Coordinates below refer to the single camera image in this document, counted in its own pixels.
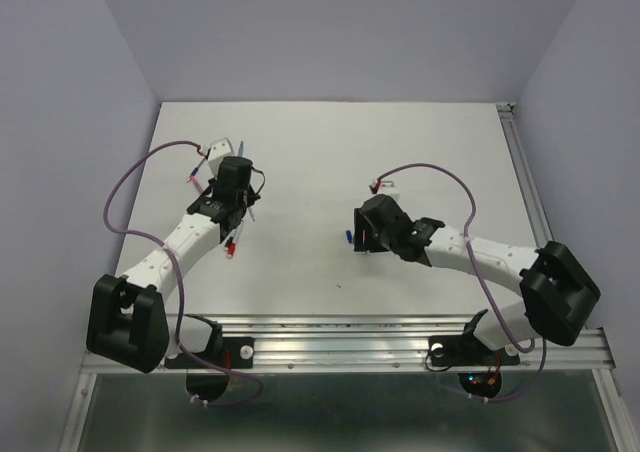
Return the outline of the blue gel pen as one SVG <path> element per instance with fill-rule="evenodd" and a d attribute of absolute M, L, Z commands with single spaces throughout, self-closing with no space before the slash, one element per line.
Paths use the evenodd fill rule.
<path fill-rule="evenodd" d="M 200 167 L 203 165 L 204 161 L 200 161 L 190 172 L 188 178 L 187 178 L 187 182 L 191 182 L 195 176 L 197 175 L 197 173 L 199 172 Z"/>

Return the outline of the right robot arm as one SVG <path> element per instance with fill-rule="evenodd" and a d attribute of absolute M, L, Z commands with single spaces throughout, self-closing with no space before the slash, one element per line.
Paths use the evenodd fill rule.
<path fill-rule="evenodd" d="M 537 338 L 569 347 L 601 298 L 598 286 L 560 242 L 530 248 L 471 238 L 440 220 L 412 220 L 384 194 L 355 209 L 354 226 L 357 252 L 391 252 L 405 262 L 473 275 L 481 285 L 494 283 L 519 297 L 508 307 L 492 303 L 460 335 L 442 340 L 441 353 L 448 359 L 482 362 L 509 344 Z"/>

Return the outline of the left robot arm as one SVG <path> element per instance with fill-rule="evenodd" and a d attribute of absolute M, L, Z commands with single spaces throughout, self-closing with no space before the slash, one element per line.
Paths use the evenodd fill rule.
<path fill-rule="evenodd" d="M 88 351 L 143 373 L 180 353 L 199 365 L 215 364 L 223 343 L 202 331 L 182 340 L 186 274 L 209 252 L 224 244 L 260 199 L 251 185 L 256 171 L 245 157 L 219 161 L 208 187 L 187 208 L 164 239 L 149 237 L 156 247 L 120 276 L 97 280 L 86 336 Z"/>

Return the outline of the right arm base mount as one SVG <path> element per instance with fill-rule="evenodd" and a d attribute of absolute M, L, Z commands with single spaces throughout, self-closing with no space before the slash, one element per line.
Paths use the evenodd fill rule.
<path fill-rule="evenodd" d="M 425 367 L 433 371 L 446 371 L 452 367 L 517 366 L 518 354 L 509 355 L 506 348 L 492 351 L 473 333 L 480 319 L 488 312 L 481 310 L 467 322 L 460 335 L 435 335 L 429 338 L 429 349 L 424 358 Z"/>

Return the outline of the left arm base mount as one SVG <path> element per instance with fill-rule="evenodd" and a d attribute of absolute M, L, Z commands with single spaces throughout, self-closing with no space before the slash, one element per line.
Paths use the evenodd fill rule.
<path fill-rule="evenodd" d="M 187 314 L 182 321 L 180 337 L 186 348 L 201 360 L 227 369 L 253 368 L 255 339 L 246 335 L 227 335 L 217 321 Z"/>

